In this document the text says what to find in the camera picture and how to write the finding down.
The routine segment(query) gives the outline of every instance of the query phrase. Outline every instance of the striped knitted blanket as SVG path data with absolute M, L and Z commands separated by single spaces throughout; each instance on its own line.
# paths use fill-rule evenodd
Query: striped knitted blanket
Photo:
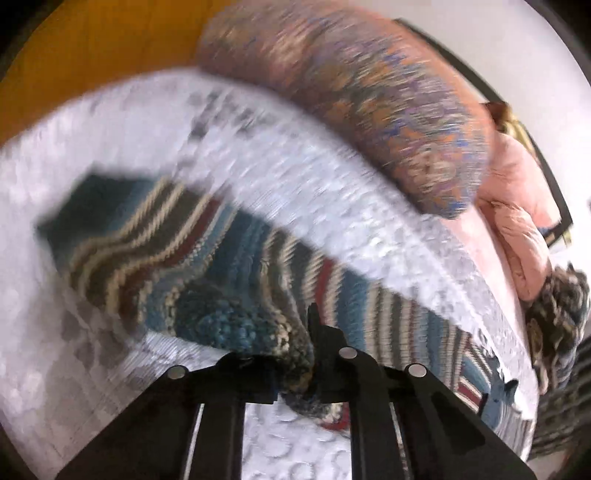
M 427 366 L 515 451 L 531 423 L 514 386 L 469 334 L 288 232 L 162 180 L 90 176 L 39 226 L 67 284 L 130 326 L 243 355 L 273 356 L 288 403 L 343 425 L 338 406 L 301 401 L 314 363 L 310 303 L 380 363 Z

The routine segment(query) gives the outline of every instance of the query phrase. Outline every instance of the wooden floor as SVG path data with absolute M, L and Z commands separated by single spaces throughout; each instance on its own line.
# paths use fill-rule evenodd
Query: wooden floor
M 0 82 L 0 145 L 66 100 L 192 63 L 205 22 L 231 0 L 65 0 Z

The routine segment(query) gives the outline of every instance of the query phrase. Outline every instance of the pillow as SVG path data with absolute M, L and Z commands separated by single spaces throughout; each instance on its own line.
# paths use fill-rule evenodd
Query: pillow
M 524 209 L 537 228 L 552 228 L 560 221 L 560 211 L 535 158 L 519 141 L 502 133 L 497 133 L 495 155 L 478 198 Z
M 198 62 L 315 114 L 422 212 L 457 217 L 486 171 L 487 110 L 435 51 L 386 18 L 330 0 L 244 0 L 210 21 Z
M 544 237 L 524 209 L 482 201 L 479 207 L 498 233 L 517 296 L 523 301 L 533 301 L 552 271 L 550 252 Z

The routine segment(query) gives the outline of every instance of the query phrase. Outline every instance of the textile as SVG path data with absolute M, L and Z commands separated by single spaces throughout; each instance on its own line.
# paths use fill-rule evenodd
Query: textile
M 167 180 L 90 176 L 40 232 L 66 283 L 95 307 L 128 326 L 274 357 L 288 404 L 322 421 L 340 421 L 340 410 L 295 396 L 312 375 L 305 328 L 312 301 L 329 313 L 326 323 L 378 362 L 421 362 L 453 391 L 464 377 L 475 411 L 484 394 L 496 396 L 484 418 L 505 428 L 501 405 L 510 407 L 512 398 L 506 403 L 491 391 L 503 384 L 498 361 L 487 360 L 467 333 L 215 197 Z
M 578 345 L 589 316 L 589 283 L 585 273 L 556 267 L 541 293 L 525 312 L 532 364 L 540 394 L 563 389 L 570 378 Z
M 0 219 L 10 225 L 0 236 L 0 304 L 11 332 L 0 338 L 0 413 L 41 480 L 53 478 L 169 366 L 204 368 L 222 354 L 151 330 L 127 332 L 56 284 L 34 226 L 55 215 L 92 171 L 166 176 L 223 196 L 428 307 L 498 354 L 504 378 L 519 379 L 517 406 L 535 418 L 527 349 L 437 218 L 419 215 L 358 153 L 295 106 L 256 87 L 177 69 L 70 102 L 0 150 Z M 249 406 L 243 478 L 302 469 L 332 480 L 348 475 L 350 441 L 283 401 Z
M 475 205 L 471 205 L 458 218 L 440 218 L 440 221 L 462 243 L 499 303 L 508 326 L 516 332 L 523 344 L 527 345 L 523 309 L 517 296 L 509 262 L 498 235 L 492 230 L 482 212 Z
M 591 426 L 591 338 L 577 348 L 566 386 L 540 398 L 530 458 L 549 455 L 589 438 Z
M 242 1 L 209 22 L 198 62 L 303 106 L 425 213 L 462 213 L 492 153 L 492 121 L 457 73 L 401 24 L 341 2 Z
M 531 302 L 552 272 L 550 252 L 529 213 L 515 205 L 479 201 L 506 253 L 511 275 L 522 301 Z
M 530 214 L 538 228 L 552 228 L 560 211 L 534 157 L 517 140 L 498 133 L 490 170 L 478 189 L 487 202 L 517 205 Z

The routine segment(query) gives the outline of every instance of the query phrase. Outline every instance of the patterned pillow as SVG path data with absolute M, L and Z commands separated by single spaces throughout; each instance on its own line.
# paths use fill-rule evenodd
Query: patterned pillow
M 422 212 L 455 218 L 476 194 L 494 125 L 400 24 L 330 0 L 244 0 L 211 20 L 198 61 L 314 113 Z

